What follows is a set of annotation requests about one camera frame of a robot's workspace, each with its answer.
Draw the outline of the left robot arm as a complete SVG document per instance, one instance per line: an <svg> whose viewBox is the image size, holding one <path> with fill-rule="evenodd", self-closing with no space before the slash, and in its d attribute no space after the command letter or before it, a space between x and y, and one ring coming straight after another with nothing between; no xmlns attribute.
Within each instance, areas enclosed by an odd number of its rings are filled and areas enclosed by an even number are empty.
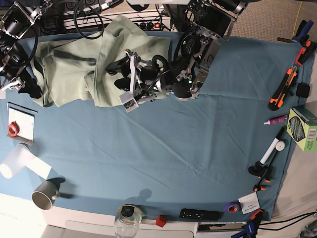
<svg viewBox="0 0 317 238"><path fill-rule="evenodd" d="M171 15L179 18L184 32L172 62L162 55L144 60L126 49L125 57L106 68L111 76L122 75L114 82L124 91L121 103L131 109L153 102L158 94L174 94L183 101L197 98L220 42L229 39L234 23L247 6L245 0L191 0L186 7L178 7Z"/></svg>

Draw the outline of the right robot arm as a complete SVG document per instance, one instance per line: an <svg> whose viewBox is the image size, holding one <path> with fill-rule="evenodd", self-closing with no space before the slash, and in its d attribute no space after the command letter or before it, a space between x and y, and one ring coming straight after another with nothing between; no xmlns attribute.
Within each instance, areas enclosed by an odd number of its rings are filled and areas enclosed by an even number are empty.
<svg viewBox="0 0 317 238"><path fill-rule="evenodd" d="M0 76L4 78L0 83L2 91L14 89L17 93L26 93L33 99L42 97L40 86L26 67L33 59L38 45L38 34L34 25L52 5L51 0L45 0L41 6L36 7L24 6L16 1L1 18ZM35 37L30 55L27 55L18 42L28 30L31 30Z"/></svg>

